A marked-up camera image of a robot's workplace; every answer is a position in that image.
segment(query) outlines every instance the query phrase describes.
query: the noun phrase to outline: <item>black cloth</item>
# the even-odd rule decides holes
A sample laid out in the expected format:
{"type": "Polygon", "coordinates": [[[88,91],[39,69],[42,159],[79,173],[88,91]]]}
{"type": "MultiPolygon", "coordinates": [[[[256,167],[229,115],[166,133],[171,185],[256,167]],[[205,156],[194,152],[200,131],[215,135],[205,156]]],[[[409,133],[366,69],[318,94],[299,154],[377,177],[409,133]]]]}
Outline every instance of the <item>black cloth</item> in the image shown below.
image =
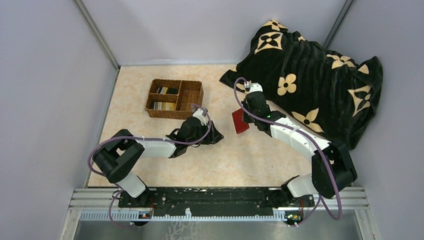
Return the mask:
{"type": "Polygon", "coordinates": [[[267,100],[305,126],[354,149],[376,115],[383,67],[376,56],[356,64],[272,20],[257,31],[248,56],[219,81],[233,87],[239,77],[261,84],[267,100]]]}

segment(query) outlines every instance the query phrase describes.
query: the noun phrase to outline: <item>beige floor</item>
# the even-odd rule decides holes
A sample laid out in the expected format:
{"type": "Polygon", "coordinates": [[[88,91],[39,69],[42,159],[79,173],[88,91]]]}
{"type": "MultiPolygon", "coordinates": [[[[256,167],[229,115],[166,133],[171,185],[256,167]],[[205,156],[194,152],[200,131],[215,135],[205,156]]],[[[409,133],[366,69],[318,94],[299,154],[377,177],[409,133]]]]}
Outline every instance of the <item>beige floor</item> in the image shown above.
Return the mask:
{"type": "MultiPolygon", "coordinates": [[[[164,137],[182,120],[150,118],[145,111],[153,79],[202,81],[203,106],[208,108],[224,139],[216,145],[189,148],[178,158],[141,158],[133,171],[155,187],[280,186],[295,175],[311,172],[309,161],[287,144],[258,131],[254,125],[236,134],[231,113],[239,109],[233,90],[220,77],[234,65],[162,65],[122,67],[113,93],[101,140],[120,129],[146,137],[164,137]]],[[[278,109],[270,103],[271,109],[278,109]]],[[[91,174],[89,186],[111,186],[91,174]]]]}

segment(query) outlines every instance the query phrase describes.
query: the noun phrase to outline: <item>gray wall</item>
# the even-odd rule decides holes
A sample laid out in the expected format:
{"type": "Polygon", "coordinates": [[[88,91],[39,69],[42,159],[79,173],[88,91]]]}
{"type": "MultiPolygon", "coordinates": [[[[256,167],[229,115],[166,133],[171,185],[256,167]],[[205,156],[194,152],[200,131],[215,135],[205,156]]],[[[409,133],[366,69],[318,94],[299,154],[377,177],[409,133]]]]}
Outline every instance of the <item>gray wall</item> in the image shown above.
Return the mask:
{"type": "Polygon", "coordinates": [[[358,0],[331,48],[384,67],[377,116],[352,157],[383,239],[423,239],[424,1],[358,0]]]}
{"type": "Polygon", "coordinates": [[[0,6],[0,239],[53,240],[115,70],[71,0],[0,6]]]}
{"type": "Polygon", "coordinates": [[[323,43],[345,0],[84,0],[121,65],[236,63],[277,19],[323,43]]]}

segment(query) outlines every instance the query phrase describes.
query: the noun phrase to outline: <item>red object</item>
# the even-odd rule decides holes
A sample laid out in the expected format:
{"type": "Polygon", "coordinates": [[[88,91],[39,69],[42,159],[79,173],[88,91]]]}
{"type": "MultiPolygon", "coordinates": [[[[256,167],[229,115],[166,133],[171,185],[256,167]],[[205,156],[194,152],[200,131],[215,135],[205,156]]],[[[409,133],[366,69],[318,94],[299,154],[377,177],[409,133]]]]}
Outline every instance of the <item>red object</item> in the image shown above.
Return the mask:
{"type": "Polygon", "coordinates": [[[249,124],[243,121],[243,109],[239,109],[232,113],[232,121],[234,122],[235,132],[241,134],[249,129],[249,124]]]}

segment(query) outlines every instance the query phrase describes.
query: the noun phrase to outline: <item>metal frame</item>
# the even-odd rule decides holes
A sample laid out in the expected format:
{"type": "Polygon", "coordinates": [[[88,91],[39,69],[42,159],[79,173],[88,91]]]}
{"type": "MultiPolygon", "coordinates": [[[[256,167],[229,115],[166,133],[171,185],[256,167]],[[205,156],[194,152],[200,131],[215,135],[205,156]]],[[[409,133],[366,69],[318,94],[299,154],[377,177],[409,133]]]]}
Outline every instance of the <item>metal frame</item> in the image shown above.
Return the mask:
{"type": "MultiPolygon", "coordinates": [[[[99,128],[97,135],[96,135],[97,140],[96,140],[95,144],[91,147],[92,149],[94,149],[100,143],[100,138],[102,137],[103,128],[105,127],[106,117],[108,116],[109,106],[111,105],[111,102],[112,102],[112,96],[114,95],[114,91],[115,91],[115,87],[117,85],[117,79],[118,79],[119,73],[120,73],[120,69],[118,68],[118,69],[116,69],[115,77],[114,77],[114,81],[113,81],[113,86],[110,88],[110,93],[109,93],[109,97],[107,99],[106,109],[104,110],[104,114],[103,114],[102,119],[101,119],[101,127],[99,128]]],[[[89,185],[91,173],[92,173],[91,171],[88,171],[87,176],[85,177],[84,187],[87,187],[89,185]]]]}
{"type": "MultiPolygon", "coordinates": [[[[278,190],[279,187],[270,187],[270,190],[278,190]]],[[[112,201],[112,193],[117,188],[77,188],[74,190],[69,203],[68,212],[62,233],[61,240],[73,240],[79,221],[109,221],[109,207],[112,201]]],[[[344,210],[355,210],[359,229],[364,240],[379,240],[379,234],[372,216],[367,196],[363,187],[346,187],[340,192],[341,203],[344,210]]],[[[313,196],[314,201],[318,200],[318,195],[313,196]]],[[[337,210],[337,201],[327,199],[325,201],[330,210],[337,210]]],[[[138,215],[148,213],[149,208],[120,208],[118,202],[112,205],[112,217],[117,222],[129,221],[154,221],[154,222],[251,222],[251,221],[276,221],[284,220],[285,211],[298,211],[298,207],[279,207],[274,209],[273,216],[251,216],[251,217],[195,217],[190,211],[186,211],[185,216],[153,216],[151,219],[139,219],[138,215]]],[[[325,211],[322,204],[317,211],[325,211]]]]}
{"type": "MultiPolygon", "coordinates": [[[[97,43],[108,58],[110,63],[116,69],[115,83],[118,78],[121,66],[118,64],[112,50],[103,38],[96,23],[91,17],[89,11],[84,5],[82,0],[72,0],[84,18],[85,23],[90,31],[96,38],[97,43]]],[[[343,23],[347,13],[351,9],[356,0],[346,0],[343,8],[341,9],[337,19],[334,22],[327,38],[323,44],[324,48],[328,48],[333,41],[337,31],[343,23]]],[[[109,105],[112,100],[115,84],[111,88],[110,98],[108,100],[107,109],[102,119],[102,127],[99,129],[98,140],[100,140],[101,132],[106,120],[109,105]]],[[[79,221],[109,221],[109,205],[112,201],[112,193],[116,188],[79,188],[75,189],[69,208],[66,214],[65,222],[63,224],[62,232],[60,235],[61,240],[73,240],[77,231],[79,221]]],[[[377,226],[374,221],[370,206],[368,204],[367,196],[362,187],[347,187],[340,192],[342,206],[344,210],[354,210],[357,223],[364,240],[379,240],[377,226]]],[[[314,200],[318,200],[318,195],[314,195],[314,200]]],[[[335,199],[328,199],[326,201],[331,210],[337,209],[337,202],[335,199]]],[[[281,221],[284,219],[284,211],[298,210],[297,207],[280,207],[274,210],[274,216],[267,217],[193,217],[190,212],[186,212],[185,216],[179,217],[152,217],[150,221],[281,221]]],[[[317,211],[325,210],[324,206],[320,204],[317,211]]],[[[139,213],[149,212],[147,208],[119,208],[118,202],[112,206],[112,217],[116,221],[131,221],[136,220],[139,213]]]]}
{"type": "Polygon", "coordinates": [[[111,48],[109,47],[108,43],[103,38],[102,34],[99,31],[99,28],[97,27],[96,23],[94,22],[93,18],[91,17],[89,11],[87,10],[86,6],[84,5],[82,0],[72,0],[72,2],[75,4],[76,8],[81,13],[82,17],[85,20],[85,23],[87,24],[88,28],[91,30],[92,34],[94,35],[98,45],[100,46],[101,50],[106,55],[107,59],[109,59],[110,63],[113,65],[113,67],[116,70],[119,70],[121,66],[118,64],[114,54],[112,53],[111,48]]]}
{"type": "Polygon", "coordinates": [[[336,33],[339,31],[340,26],[342,25],[343,21],[345,20],[346,15],[348,15],[349,10],[353,6],[353,4],[356,2],[356,0],[346,0],[344,3],[340,13],[338,14],[338,17],[336,18],[330,32],[327,35],[327,38],[324,41],[324,44],[322,45],[324,48],[328,49],[330,44],[332,43],[336,33]]]}

